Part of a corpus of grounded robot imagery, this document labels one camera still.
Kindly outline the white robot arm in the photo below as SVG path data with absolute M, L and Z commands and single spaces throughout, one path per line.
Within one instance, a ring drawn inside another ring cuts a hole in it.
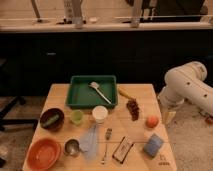
M 204 80 L 207 69 L 198 61 L 186 63 L 168 70 L 164 76 L 165 86 L 157 98 L 160 104 L 162 120 L 168 124 L 176 114 L 176 110 L 188 99 L 208 119 L 213 119 L 213 87 Z

